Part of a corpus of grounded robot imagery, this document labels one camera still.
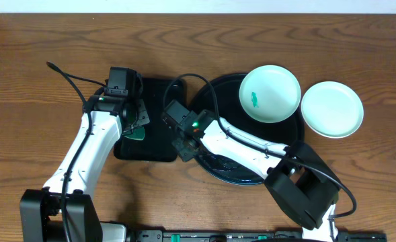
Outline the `green sponge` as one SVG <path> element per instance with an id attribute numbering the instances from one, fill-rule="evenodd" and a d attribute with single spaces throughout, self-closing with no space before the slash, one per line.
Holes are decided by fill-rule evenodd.
<path id="1" fill-rule="evenodd" d="M 123 136 L 131 140 L 144 140 L 145 128 L 143 126 L 123 132 Z"/>

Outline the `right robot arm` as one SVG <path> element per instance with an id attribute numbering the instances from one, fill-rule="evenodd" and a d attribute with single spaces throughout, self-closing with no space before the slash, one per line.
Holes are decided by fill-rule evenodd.
<path id="1" fill-rule="evenodd" d="M 196 114 L 180 106 L 165 109 L 163 115 L 183 161 L 210 156 L 244 166 L 263 179 L 280 209 L 303 228 L 304 239 L 337 239 L 335 204 L 342 185 L 309 145 L 258 138 L 208 110 Z"/>

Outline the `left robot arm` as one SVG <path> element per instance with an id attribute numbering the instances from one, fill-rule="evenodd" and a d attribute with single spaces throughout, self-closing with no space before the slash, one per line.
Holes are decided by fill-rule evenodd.
<path id="1" fill-rule="evenodd" d="M 126 226 L 102 222 L 93 195 L 106 159 L 124 134 L 150 122 L 142 99 L 93 95 L 63 162 L 19 204 L 24 241 L 126 241 Z"/>

